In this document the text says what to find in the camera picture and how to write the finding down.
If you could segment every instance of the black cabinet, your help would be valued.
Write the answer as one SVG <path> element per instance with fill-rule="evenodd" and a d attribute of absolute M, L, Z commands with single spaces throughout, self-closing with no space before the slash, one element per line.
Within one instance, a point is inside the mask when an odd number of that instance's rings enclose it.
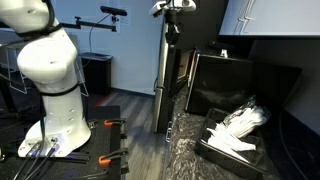
<path fill-rule="evenodd" d="M 97 53 L 80 54 L 85 84 L 90 94 L 108 95 L 111 91 L 112 56 Z"/>

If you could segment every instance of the wooden floor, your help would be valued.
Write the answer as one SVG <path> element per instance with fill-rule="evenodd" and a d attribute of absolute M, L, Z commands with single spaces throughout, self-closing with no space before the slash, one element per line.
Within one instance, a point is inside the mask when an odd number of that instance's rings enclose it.
<path fill-rule="evenodd" d="M 127 119 L 126 132 L 130 173 L 127 180 L 161 180 L 166 153 L 165 136 L 151 131 L 154 100 L 113 92 L 102 106 L 119 105 L 121 117 Z"/>

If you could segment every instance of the granite countertop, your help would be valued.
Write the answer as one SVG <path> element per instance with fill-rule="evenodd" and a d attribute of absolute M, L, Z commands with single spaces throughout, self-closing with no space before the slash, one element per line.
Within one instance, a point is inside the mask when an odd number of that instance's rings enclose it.
<path fill-rule="evenodd" d="M 235 174 L 211 163 L 194 152 L 204 117 L 184 111 L 187 87 L 176 98 L 167 166 L 168 180 L 237 180 Z"/>

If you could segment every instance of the open box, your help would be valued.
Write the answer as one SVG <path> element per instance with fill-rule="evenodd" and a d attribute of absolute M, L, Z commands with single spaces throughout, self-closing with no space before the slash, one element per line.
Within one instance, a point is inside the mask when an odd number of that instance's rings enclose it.
<path fill-rule="evenodd" d="M 220 123 L 229 113 L 211 108 L 203 123 L 202 129 L 199 133 L 195 152 L 213 162 L 220 167 L 233 172 L 239 177 L 245 179 L 262 179 L 263 174 L 268 174 L 265 163 L 265 150 L 264 144 L 261 138 L 252 133 L 246 137 L 240 138 L 241 141 L 255 144 L 256 150 L 250 151 L 238 151 L 237 153 L 245 158 L 248 162 L 240 160 L 228 153 L 225 153 L 213 146 L 210 146 L 207 142 L 211 136 L 211 132 L 207 128 L 215 129 L 216 123 Z"/>

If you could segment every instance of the cabinet door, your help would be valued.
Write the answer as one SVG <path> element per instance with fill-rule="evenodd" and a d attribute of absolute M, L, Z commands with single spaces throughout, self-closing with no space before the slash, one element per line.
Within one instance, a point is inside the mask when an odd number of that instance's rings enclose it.
<path fill-rule="evenodd" d="M 229 0 L 220 35 L 239 35 L 243 30 L 244 15 L 250 0 Z"/>
<path fill-rule="evenodd" d="M 241 35 L 320 35 L 319 0 L 255 0 Z"/>

